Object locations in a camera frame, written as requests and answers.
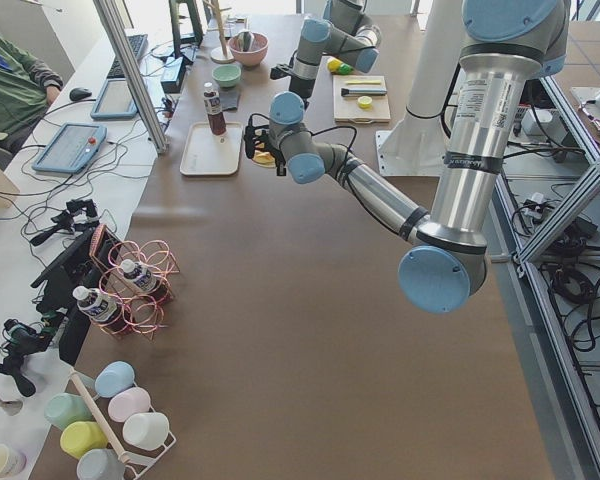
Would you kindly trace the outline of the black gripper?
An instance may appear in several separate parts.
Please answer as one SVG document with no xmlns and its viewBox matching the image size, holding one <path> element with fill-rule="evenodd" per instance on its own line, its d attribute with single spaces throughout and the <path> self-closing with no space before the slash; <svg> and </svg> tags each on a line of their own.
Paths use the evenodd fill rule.
<svg viewBox="0 0 600 480">
<path fill-rule="evenodd" d="M 282 154 L 282 152 L 280 150 L 274 149 L 273 156 L 275 159 L 275 166 L 277 169 L 276 174 L 278 176 L 285 176 L 286 175 L 286 160 L 284 158 L 284 155 Z"/>
</svg>

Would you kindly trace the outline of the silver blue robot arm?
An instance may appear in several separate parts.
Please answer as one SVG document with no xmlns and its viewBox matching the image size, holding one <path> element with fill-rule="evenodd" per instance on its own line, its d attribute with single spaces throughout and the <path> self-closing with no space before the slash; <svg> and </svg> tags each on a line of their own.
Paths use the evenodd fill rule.
<svg viewBox="0 0 600 480">
<path fill-rule="evenodd" d="M 461 307 L 487 273 L 482 226 L 525 84 L 564 64 L 566 1 L 466 1 L 459 64 L 465 79 L 431 209 L 417 205 L 349 149 L 315 142 L 303 122 L 306 93 L 270 106 L 269 148 L 299 184 L 333 177 L 381 224 L 411 244 L 398 278 L 431 313 Z"/>
<path fill-rule="evenodd" d="M 323 56 L 368 73 L 381 40 L 380 28 L 365 13 L 363 1 L 327 1 L 321 19 L 307 17 L 303 22 L 290 64 L 289 90 L 308 105 Z"/>
</svg>

